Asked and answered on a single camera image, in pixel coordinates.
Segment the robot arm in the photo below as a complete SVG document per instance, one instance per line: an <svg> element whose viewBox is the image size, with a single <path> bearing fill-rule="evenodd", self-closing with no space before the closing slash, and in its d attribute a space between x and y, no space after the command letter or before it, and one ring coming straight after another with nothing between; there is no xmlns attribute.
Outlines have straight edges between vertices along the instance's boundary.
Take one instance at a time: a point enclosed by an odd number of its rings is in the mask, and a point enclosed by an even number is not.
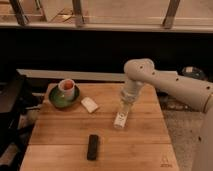
<svg viewBox="0 0 213 171"><path fill-rule="evenodd" d="M213 106L213 84L184 76L155 70L150 59L135 59L124 66L129 81L145 82L184 102L193 109L206 113Z"/></svg>
<svg viewBox="0 0 213 171"><path fill-rule="evenodd" d="M193 109L206 113L200 132L192 171L213 170L213 84L155 70L150 59L135 59L124 66L127 80L121 92L123 101L133 103L142 83L149 83Z"/></svg>

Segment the black eraser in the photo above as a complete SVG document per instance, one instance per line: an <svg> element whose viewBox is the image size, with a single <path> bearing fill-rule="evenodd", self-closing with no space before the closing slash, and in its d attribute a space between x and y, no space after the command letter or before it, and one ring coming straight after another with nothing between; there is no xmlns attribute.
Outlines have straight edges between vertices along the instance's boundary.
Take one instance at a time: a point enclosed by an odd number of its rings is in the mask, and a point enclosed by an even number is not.
<svg viewBox="0 0 213 171"><path fill-rule="evenodd" d="M87 160L96 160L98 152L99 137L98 135L90 135L87 151Z"/></svg>

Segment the wooden cutting board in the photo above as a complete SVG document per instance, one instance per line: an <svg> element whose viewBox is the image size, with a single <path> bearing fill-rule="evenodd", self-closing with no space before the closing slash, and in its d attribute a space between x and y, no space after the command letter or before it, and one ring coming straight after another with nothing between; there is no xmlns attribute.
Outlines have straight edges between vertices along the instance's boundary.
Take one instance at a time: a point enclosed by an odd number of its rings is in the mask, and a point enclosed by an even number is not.
<svg viewBox="0 0 213 171"><path fill-rule="evenodd" d="M124 130L113 127L123 84L77 84L78 101L58 110L45 95L21 171L178 171L175 154L155 89L142 88ZM89 114L80 104L92 98L99 109ZM86 159L88 137L100 137L98 157Z"/></svg>

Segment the black object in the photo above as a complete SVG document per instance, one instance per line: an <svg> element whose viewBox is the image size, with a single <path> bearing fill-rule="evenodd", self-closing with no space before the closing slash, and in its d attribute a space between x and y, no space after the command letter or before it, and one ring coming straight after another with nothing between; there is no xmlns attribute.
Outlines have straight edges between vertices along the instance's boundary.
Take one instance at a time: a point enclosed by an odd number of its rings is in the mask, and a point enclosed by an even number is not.
<svg viewBox="0 0 213 171"><path fill-rule="evenodd" d="M18 129L19 118L26 107L36 106L38 102L28 91L26 76L15 72L5 83L0 93L0 156L10 143L15 143L23 156L27 145L22 142L20 135L31 132L34 125Z"/></svg>
<svg viewBox="0 0 213 171"><path fill-rule="evenodd" d="M87 160L96 160L97 151L98 151L98 143L99 143L98 135L90 135L89 136L89 144L87 151Z"/></svg>

